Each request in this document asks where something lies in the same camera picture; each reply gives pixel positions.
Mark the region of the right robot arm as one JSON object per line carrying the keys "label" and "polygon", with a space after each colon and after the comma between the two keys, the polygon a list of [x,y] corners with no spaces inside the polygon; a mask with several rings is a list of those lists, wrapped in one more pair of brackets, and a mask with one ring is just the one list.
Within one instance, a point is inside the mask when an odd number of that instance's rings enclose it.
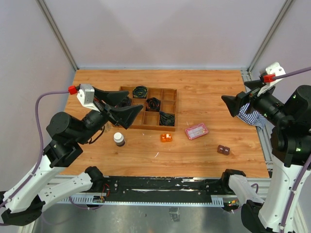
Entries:
{"label": "right robot arm", "polygon": [[297,201],[311,173],[311,87],[299,86],[282,103],[257,81],[247,82],[249,92],[222,96],[230,114],[248,104],[273,124],[271,146],[273,174],[266,198],[262,199],[239,170],[227,169],[220,188],[234,193],[242,207],[243,226],[252,233],[291,233]]}

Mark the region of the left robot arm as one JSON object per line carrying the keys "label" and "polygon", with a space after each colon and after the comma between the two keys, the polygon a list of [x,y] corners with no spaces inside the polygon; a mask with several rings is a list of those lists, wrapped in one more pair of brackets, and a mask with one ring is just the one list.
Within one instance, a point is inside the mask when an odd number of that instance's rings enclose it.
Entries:
{"label": "left robot arm", "polygon": [[128,91],[102,91],[89,84],[70,86],[66,93],[76,95],[80,104],[89,109],[83,119],[66,112],[55,114],[46,130],[51,142],[40,146],[40,155],[33,168],[10,190],[0,194],[2,226],[25,226],[57,202],[79,192],[99,192],[104,176],[95,166],[62,184],[47,184],[82,153],[82,145],[94,143],[110,122],[128,129],[143,109],[142,105],[119,107]]}

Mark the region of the pink pill organizer box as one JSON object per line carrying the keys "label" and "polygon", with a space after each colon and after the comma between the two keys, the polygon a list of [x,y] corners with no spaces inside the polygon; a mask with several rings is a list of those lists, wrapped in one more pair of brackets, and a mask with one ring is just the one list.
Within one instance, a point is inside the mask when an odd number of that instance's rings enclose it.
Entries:
{"label": "pink pill organizer box", "polygon": [[185,133],[189,140],[194,140],[208,134],[209,130],[204,123],[200,123],[185,129]]}

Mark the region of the white cap pill bottle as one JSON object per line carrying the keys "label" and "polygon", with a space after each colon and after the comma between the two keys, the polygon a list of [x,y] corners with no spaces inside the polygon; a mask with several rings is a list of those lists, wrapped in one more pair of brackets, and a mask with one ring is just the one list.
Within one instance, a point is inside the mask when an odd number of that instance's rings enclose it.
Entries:
{"label": "white cap pill bottle", "polygon": [[124,136],[123,136],[123,134],[121,134],[120,132],[114,133],[114,135],[113,135],[113,140],[114,140],[115,144],[116,144],[118,147],[122,147],[122,146],[125,145]]}

